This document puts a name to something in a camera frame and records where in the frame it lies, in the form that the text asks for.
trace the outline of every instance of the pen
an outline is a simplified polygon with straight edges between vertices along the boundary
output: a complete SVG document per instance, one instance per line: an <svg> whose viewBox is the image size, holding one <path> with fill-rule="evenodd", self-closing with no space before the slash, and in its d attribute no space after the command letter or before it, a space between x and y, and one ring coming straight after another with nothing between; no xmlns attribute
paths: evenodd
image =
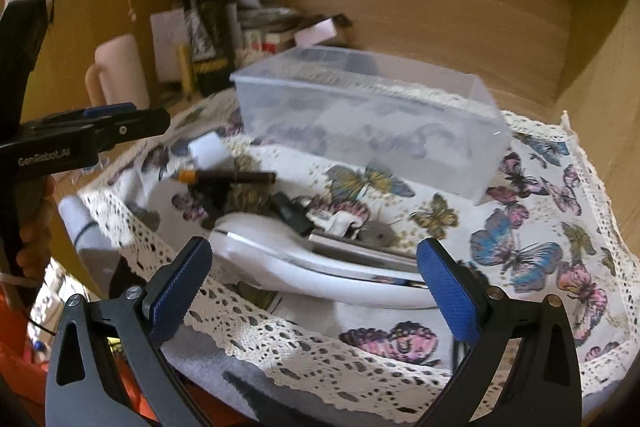
<svg viewBox="0 0 640 427"><path fill-rule="evenodd" d="M175 178L182 183L195 185L198 182L217 183L264 183L273 185L276 182L276 172L260 171L191 171L180 169Z"/></svg>

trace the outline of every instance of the blue butterfly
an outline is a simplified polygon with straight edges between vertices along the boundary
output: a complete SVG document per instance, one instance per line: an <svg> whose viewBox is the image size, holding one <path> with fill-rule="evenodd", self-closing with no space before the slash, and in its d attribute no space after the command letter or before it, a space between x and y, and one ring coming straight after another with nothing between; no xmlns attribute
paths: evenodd
<svg viewBox="0 0 640 427"><path fill-rule="evenodd" d="M560 166L561 155L569 156L569 149L567 149L566 143L564 142L551 142L549 140L543 140L542 138L534 138L533 136L520 132L513 133L513 137L520 140L524 145L531 147L546 161L556 167Z"/></svg>
<svg viewBox="0 0 640 427"><path fill-rule="evenodd" d="M356 201L363 188L369 185L383 194L413 198L415 192L399 180L389 169L370 163L364 172L353 171L344 165L334 165L326 172L331 180L331 194L337 201Z"/></svg>
<svg viewBox="0 0 640 427"><path fill-rule="evenodd" d="M502 273L511 268L516 293L542 290L546 276L558 268L562 248L558 243L542 243L519 249L511 221L503 210L494 210L484 229L471 234L471 257L483 266L502 264Z"/></svg>

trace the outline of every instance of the white paper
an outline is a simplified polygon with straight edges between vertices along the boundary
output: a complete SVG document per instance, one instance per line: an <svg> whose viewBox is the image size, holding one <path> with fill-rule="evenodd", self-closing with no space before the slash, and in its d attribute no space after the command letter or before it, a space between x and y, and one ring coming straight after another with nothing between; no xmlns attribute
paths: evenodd
<svg viewBox="0 0 640 427"><path fill-rule="evenodd" d="M158 81L178 82L180 81L180 66L178 65L176 48L180 44L189 44L184 11L177 9L153 13L149 20L154 37Z"/></svg>

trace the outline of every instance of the white lace trim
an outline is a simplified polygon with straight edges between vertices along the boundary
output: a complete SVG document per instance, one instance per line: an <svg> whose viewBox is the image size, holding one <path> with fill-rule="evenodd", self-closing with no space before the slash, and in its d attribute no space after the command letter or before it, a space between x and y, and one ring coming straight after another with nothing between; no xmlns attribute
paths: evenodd
<svg viewBox="0 0 640 427"><path fill-rule="evenodd" d="M199 103L202 107L210 104L210 100ZM221 93L216 97L215 114L211 118L225 120L235 105L233 92ZM603 356L580 363L583 396L595 393L623 378L638 352L636 308L640 302L640 263L621 239L604 184L578 145L568 118L564 116L562 125L552 126L507 111L504 115L514 131L567 142L578 162L578 175L600 231L612 252L630 338ZM162 264L170 262L176 252L131 214L106 186L105 180L144 148L153 147L161 140L140 142L81 193L103 233L121 249L133 271L146 279ZM257 309L218 284L212 276L207 277L202 292L194 299L185 318L187 325L212 336L226 354L255 364L277 385L308 391L337 409L374 412L396 423L415 422L449 379L449 371L383 359L306 331ZM507 376L508 371L496 373L476 416L491 410Z"/></svg>

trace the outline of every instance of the white eraser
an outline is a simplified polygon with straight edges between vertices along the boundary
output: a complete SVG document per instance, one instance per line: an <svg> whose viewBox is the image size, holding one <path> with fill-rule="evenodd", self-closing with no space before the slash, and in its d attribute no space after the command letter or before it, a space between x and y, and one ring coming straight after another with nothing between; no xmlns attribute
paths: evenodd
<svg viewBox="0 0 640 427"><path fill-rule="evenodd" d="M211 169L231 159L220 136L210 132L189 144L189 152L196 162L198 169Z"/></svg>
<svg viewBox="0 0 640 427"><path fill-rule="evenodd" d="M338 35L338 30L335 28L334 21L332 19L326 19L318 24L309 26L300 30L294 35L296 45L301 48L308 46L314 46L321 42L330 41Z"/></svg>

